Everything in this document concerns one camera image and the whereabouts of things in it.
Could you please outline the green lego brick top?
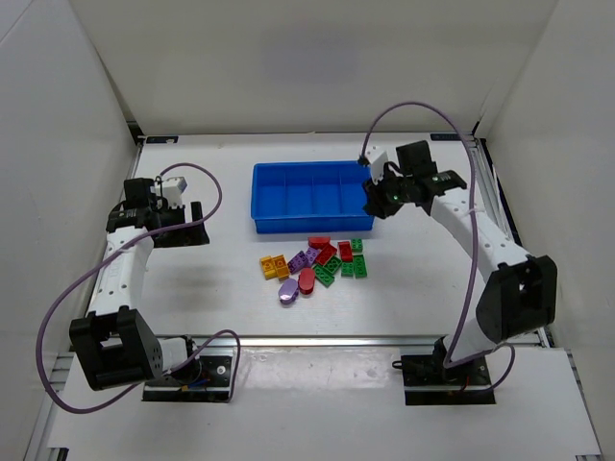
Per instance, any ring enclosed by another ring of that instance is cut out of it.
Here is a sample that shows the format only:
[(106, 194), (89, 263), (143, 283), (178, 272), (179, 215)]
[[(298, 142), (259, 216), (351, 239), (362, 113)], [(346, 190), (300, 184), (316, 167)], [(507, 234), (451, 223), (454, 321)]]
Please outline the green lego brick top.
[(360, 238), (353, 238), (351, 241), (351, 249), (354, 254), (363, 252), (363, 242)]

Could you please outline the yellow lego brick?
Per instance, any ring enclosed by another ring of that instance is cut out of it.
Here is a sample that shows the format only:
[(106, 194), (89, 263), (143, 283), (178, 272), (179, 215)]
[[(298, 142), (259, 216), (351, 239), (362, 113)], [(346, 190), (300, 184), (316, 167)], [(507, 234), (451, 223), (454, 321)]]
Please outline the yellow lego brick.
[(288, 269), (287, 262), (283, 255), (277, 255), (272, 258), (276, 277), (280, 280), (288, 279), (290, 271)]
[(259, 260), (261, 271), (266, 279), (273, 279), (277, 277), (277, 270), (273, 258), (271, 256), (264, 256)]

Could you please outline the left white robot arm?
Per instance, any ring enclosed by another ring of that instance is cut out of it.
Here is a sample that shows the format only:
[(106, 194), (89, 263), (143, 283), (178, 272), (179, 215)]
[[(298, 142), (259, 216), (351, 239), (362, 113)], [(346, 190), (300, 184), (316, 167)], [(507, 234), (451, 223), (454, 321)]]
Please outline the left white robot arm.
[(156, 248), (209, 243), (203, 225), (186, 227), (185, 216), (203, 216), (202, 206), (184, 206), (182, 177), (124, 182), (124, 200), (106, 227), (104, 267), (85, 317), (72, 321), (69, 337), (91, 389), (100, 391), (162, 377), (191, 355), (187, 337), (160, 340), (138, 312), (148, 258)]

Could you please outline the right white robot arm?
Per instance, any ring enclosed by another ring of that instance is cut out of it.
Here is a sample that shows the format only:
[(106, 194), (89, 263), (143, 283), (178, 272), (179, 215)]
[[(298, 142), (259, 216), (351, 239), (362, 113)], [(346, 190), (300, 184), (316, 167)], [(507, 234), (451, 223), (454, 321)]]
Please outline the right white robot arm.
[(397, 161), (368, 147), (359, 164), (370, 177), (362, 187), (364, 210), (386, 219), (413, 204), (441, 225), (471, 258), (462, 313), (455, 331), (441, 338), (434, 359), (451, 370), (483, 357), (508, 339), (551, 324), (555, 318), (557, 268), (535, 256), (479, 210), (476, 184), (453, 170), (441, 171), (428, 142), (397, 148)]

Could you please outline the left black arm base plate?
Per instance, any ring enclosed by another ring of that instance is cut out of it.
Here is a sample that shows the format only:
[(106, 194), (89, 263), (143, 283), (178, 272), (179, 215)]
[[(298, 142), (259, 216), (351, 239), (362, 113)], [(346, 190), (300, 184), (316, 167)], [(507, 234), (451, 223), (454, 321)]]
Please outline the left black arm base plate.
[(170, 376), (145, 383), (141, 399), (165, 403), (227, 403), (234, 371), (234, 350), (218, 349), (199, 355)]

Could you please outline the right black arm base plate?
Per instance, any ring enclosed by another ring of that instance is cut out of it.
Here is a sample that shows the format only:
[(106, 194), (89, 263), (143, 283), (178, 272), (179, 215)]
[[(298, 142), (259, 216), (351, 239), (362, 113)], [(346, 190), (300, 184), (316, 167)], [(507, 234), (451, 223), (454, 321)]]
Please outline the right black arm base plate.
[(392, 368), (403, 377), (406, 406), (492, 405), (496, 403), (484, 358), (441, 371), (430, 355), (402, 355)]

